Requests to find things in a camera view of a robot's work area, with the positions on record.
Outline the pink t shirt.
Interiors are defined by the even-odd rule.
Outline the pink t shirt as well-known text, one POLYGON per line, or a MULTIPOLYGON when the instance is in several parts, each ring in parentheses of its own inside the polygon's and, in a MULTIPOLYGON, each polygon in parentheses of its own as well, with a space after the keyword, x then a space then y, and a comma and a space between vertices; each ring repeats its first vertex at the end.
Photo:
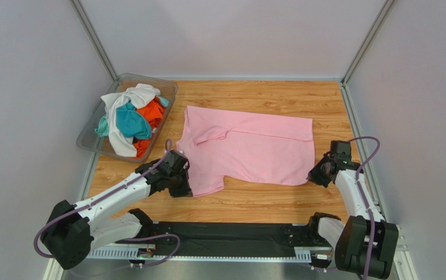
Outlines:
POLYGON ((226 177, 300 186, 315 165, 312 129, 310 118, 187 106, 176 147, 195 197, 223 190, 226 177))

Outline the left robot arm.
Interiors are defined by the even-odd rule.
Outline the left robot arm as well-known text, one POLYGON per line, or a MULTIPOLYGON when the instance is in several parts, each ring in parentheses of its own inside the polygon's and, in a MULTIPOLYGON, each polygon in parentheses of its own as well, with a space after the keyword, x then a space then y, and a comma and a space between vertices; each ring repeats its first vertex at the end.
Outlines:
POLYGON ((190 197, 189 167, 184 154, 170 150, 161 159, 138 166, 128 177, 94 197, 74 204, 59 202, 34 238, 35 251, 70 270, 92 250, 110 243, 155 239, 154 223, 144 211, 135 208, 119 218, 112 216, 164 190, 173 198, 190 197))

